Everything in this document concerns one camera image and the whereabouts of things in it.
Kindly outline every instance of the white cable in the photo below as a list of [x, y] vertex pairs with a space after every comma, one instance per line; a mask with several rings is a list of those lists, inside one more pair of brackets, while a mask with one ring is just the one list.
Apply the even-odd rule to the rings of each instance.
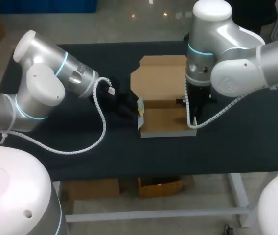
[[101, 108], [99, 106], [98, 99], [97, 99], [97, 96], [96, 96], [96, 89], [97, 89], [100, 81], [106, 81], [110, 86], [112, 85], [110, 80], [108, 78], [105, 78], [105, 77], [98, 78], [97, 81], [94, 84], [93, 99], [94, 99], [96, 109], [98, 110], [99, 115], [100, 115], [101, 120], [102, 120], [103, 130], [102, 130], [102, 134], [101, 134], [100, 138], [93, 145], [89, 146], [88, 148], [84, 148], [84, 149], [81, 149], [81, 150], [78, 150], [78, 151], [71, 151], [71, 152], [59, 151], [59, 150], [50, 148], [50, 147], [44, 145], [43, 143], [40, 143], [39, 141], [37, 141], [37, 140], [27, 136], [27, 135], [24, 135], [23, 133], [20, 133], [20, 132], [17, 132], [17, 131], [9, 131], [8, 133], [11, 134], [11, 135], [14, 135], [14, 136], [21, 137], [25, 140], [28, 140], [28, 141], [40, 146], [41, 148], [44, 148], [45, 150], [50, 151], [52, 153], [56, 153], [56, 154], [74, 155], [74, 154], [84, 153], [84, 152], [87, 152], [87, 151], [93, 149], [94, 147], [96, 147], [103, 140], [103, 138], [105, 136], [105, 133], [106, 133], [106, 121], [105, 121], [104, 115], [101, 111]]
[[15, 120], [16, 120], [16, 110], [15, 110], [15, 104], [14, 104], [14, 101], [12, 100], [12, 98], [8, 94], [4, 94], [4, 93], [1, 93], [1, 94], [3, 96], [5, 96], [10, 101], [10, 104], [12, 106], [12, 112], [13, 112], [11, 124], [9, 125], [9, 127], [6, 131], [2, 132], [2, 140], [1, 140], [0, 144], [3, 144], [6, 137], [7, 137], [7, 134], [12, 130], [12, 128], [14, 126], [14, 123], [15, 123]]
[[[270, 89], [275, 89], [276, 87], [278, 87], [278, 84], [277, 85], [273, 85], [270, 87]], [[187, 125], [190, 129], [199, 129], [199, 128], [202, 128], [206, 125], [208, 125], [209, 123], [213, 122], [215, 119], [217, 119], [218, 117], [220, 117], [222, 114], [224, 114], [226, 111], [228, 111], [233, 105], [235, 105], [236, 103], [238, 103], [241, 99], [243, 99], [244, 97], [246, 97], [247, 95], [255, 92], [255, 91], [258, 91], [258, 90], [261, 90], [261, 89], [264, 89], [264, 88], [268, 88], [268, 87], [262, 87], [262, 88], [259, 88], [259, 89], [256, 89], [254, 91], [251, 91], [247, 94], [244, 94], [244, 95], [241, 95], [239, 97], [237, 97], [236, 99], [234, 99], [229, 105], [227, 105], [224, 109], [222, 109], [220, 112], [218, 112], [217, 114], [215, 114], [213, 117], [211, 117], [210, 119], [206, 120], [205, 122], [199, 124], [199, 125], [192, 125], [190, 123], [190, 107], [189, 107], [189, 99], [188, 99], [188, 92], [187, 92], [187, 80], [185, 79], [185, 99], [186, 99], [186, 111], [187, 111]]]

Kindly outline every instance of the screw hole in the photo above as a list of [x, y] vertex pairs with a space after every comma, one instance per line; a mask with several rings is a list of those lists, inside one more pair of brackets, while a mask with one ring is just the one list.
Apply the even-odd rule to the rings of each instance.
[[28, 218], [28, 219], [31, 219], [32, 218], [32, 212], [30, 210], [25, 210], [23, 212], [23, 215]]

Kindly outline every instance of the person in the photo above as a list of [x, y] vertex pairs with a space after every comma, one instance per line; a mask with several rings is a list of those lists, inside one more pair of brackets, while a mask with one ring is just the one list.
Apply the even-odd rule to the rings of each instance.
[[261, 33], [277, 18], [276, 0], [225, 0], [232, 6], [232, 20], [247, 30]]

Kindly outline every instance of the blue wall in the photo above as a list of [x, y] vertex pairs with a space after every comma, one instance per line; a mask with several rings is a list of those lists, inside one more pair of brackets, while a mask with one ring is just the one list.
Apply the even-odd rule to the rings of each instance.
[[97, 0], [0, 0], [0, 14], [91, 13]]

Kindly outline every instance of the robotic arm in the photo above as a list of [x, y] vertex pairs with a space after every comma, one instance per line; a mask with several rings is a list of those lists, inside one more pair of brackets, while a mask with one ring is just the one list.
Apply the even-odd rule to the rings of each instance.
[[14, 60], [23, 69], [17, 94], [0, 94], [0, 130], [32, 131], [65, 97], [92, 95], [99, 74], [34, 31], [18, 43]]
[[193, 8], [186, 65], [190, 120], [201, 115], [210, 86], [230, 97], [278, 84], [278, 41], [265, 45], [236, 25], [223, 0], [200, 0]]

